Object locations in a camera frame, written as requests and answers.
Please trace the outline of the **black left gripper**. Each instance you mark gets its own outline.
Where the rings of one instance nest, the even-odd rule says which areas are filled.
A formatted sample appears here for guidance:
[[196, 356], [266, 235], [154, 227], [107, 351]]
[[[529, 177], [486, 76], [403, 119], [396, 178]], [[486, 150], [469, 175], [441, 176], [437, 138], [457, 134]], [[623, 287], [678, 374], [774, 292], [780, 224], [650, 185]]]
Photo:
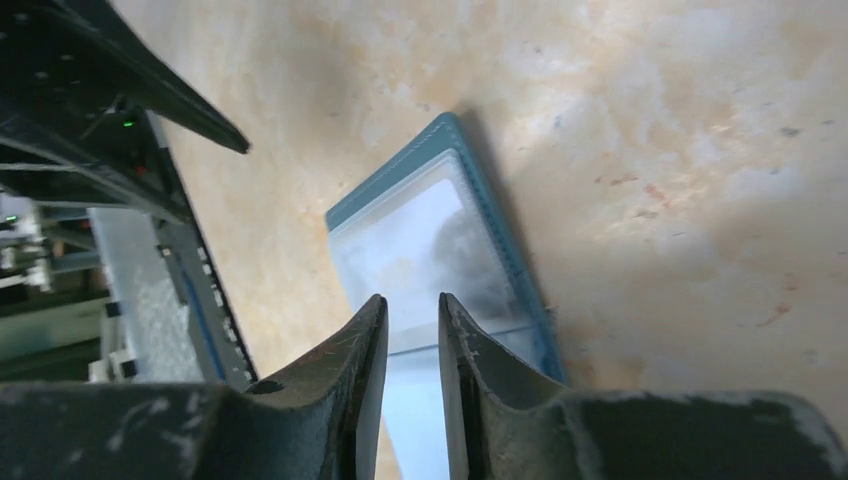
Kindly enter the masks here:
[[240, 154], [247, 137], [108, 1], [1, 4], [1, 186], [54, 207], [191, 213], [146, 108]]

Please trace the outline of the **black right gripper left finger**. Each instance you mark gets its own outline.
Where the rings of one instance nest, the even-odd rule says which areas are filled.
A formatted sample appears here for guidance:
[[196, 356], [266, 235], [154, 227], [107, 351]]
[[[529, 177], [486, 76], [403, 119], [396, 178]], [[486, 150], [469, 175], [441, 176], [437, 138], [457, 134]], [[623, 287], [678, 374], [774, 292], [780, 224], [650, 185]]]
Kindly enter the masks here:
[[5, 479], [371, 479], [387, 364], [375, 295], [245, 391], [218, 383], [5, 383]]

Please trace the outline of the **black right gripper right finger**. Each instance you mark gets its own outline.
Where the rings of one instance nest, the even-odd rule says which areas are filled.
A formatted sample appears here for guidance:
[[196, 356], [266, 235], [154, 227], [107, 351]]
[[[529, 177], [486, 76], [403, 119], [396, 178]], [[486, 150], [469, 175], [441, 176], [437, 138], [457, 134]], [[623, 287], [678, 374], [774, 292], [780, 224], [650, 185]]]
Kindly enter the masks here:
[[575, 390], [439, 299], [454, 479], [843, 479], [846, 451], [806, 400], [766, 391]]

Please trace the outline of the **teal leather card holder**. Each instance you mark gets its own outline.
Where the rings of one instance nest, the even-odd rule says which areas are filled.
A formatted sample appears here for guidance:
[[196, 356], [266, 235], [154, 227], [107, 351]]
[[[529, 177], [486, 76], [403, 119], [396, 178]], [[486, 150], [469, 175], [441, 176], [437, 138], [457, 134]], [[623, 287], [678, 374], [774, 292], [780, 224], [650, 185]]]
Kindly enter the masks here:
[[389, 308], [382, 414], [405, 479], [449, 475], [438, 298], [451, 293], [498, 342], [567, 378], [540, 291], [459, 118], [444, 112], [331, 207], [328, 246], [349, 303]]

